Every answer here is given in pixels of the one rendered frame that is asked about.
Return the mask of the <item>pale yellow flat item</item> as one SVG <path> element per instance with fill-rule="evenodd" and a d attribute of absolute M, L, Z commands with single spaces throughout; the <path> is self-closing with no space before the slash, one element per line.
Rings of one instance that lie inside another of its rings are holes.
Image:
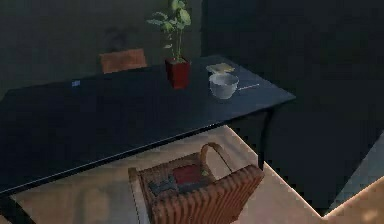
<path fill-rule="evenodd" d="M 233 72 L 235 70 L 234 67 L 231 67 L 230 65 L 228 65 L 226 63 L 219 63 L 219 64 L 214 64 L 214 65 L 208 65 L 206 67 L 206 69 L 209 72 L 217 73 L 217 74 Z"/>

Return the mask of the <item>white bowl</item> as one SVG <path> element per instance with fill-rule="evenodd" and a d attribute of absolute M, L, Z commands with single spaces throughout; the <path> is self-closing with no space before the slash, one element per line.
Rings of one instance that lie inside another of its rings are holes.
<path fill-rule="evenodd" d="M 212 74 L 209 77 L 211 93 L 219 99 L 229 99 L 237 89 L 239 78 L 229 73 Z"/>

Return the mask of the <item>green plant in red pot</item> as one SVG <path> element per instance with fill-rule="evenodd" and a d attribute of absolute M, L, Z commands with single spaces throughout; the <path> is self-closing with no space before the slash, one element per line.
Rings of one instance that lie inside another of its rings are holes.
<path fill-rule="evenodd" d="M 157 11 L 147 20 L 148 24 L 158 26 L 166 36 L 164 49 L 171 51 L 165 59 L 168 81 L 174 89 L 185 88 L 189 83 L 191 63 L 182 52 L 184 30 L 192 24 L 184 0 L 168 0 L 168 11 Z"/>

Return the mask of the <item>brown wicker chair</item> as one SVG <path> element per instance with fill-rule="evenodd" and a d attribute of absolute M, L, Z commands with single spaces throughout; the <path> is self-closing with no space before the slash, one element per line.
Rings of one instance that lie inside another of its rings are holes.
<path fill-rule="evenodd" d="M 139 224 L 231 224 L 264 178 L 253 164 L 236 169 L 214 142 L 128 175 Z"/>

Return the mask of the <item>black table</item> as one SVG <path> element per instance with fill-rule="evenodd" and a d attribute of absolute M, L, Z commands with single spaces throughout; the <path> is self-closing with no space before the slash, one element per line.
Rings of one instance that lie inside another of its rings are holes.
<path fill-rule="evenodd" d="M 240 65 L 239 86 L 260 86 L 227 100 L 214 97 L 206 67 L 225 60 L 194 59 L 183 89 L 155 65 L 8 91 L 0 100 L 0 215 L 11 224 L 35 224 L 14 194 L 293 100 Z M 71 86 L 75 80 L 80 86 Z"/>

